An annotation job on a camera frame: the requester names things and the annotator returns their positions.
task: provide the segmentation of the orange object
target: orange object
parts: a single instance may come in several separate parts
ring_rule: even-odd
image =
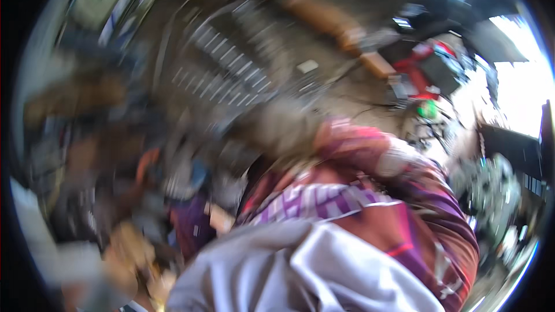
[[[378,52],[363,53],[358,58],[367,70],[370,70],[380,79],[386,79],[388,76],[397,73]]]
[[[353,17],[330,3],[320,0],[280,1],[287,11],[317,31],[333,37],[342,51],[357,51],[358,43],[366,35]]]
[[[153,148],[146,151],[143,156],[139,160],[139,164],[137,165],[137,173],[136,173],[136,181],[137,184],[142,184],[144,180],[144,176],[147,173],[147,168],[150,164],[158,162],[158,158],[160,156],[160,149]]]

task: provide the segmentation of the white cloth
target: white cloth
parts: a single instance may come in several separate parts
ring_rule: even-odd
[[[179,277],[166,311],[444,311],[406,267],[332,223],[238,228]]]

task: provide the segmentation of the black object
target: black object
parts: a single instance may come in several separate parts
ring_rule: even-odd
[[[514,170],[539,181],[544,180],[537,138],[487,124],[482,125],[480,132],[484,138],[486,157],[500,153],[509,160]]]
[[[432,53],[426,59],[420,61],[420,70],[432,85],[441,90],[441,94],[449,96],[461,85],[459,75],[446,64],[443,57]]]

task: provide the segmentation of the green object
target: green object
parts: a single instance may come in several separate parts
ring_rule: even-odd
[[[423,101],[416,109],[416,112],[423,118],[433,120],[437,117],[437,106],[434,100]]]

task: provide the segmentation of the red object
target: red object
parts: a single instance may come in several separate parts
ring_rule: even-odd
[[[419,68],[419,61],[428,58],[434,53],[435,46],[439,46],[450,55],[456,57],[454,52],[447,45],[440,41],[435,41],[432,44],[417,45],[413,48],[412,55],[409,58],[400,60],[392,65],[397,72],[406,73],[414,87],[418,90],[418,94],[411,96],[411,98],[437,100],[440,97],[439,94],[431,93],[426,90],[427,87],[432,85]]]

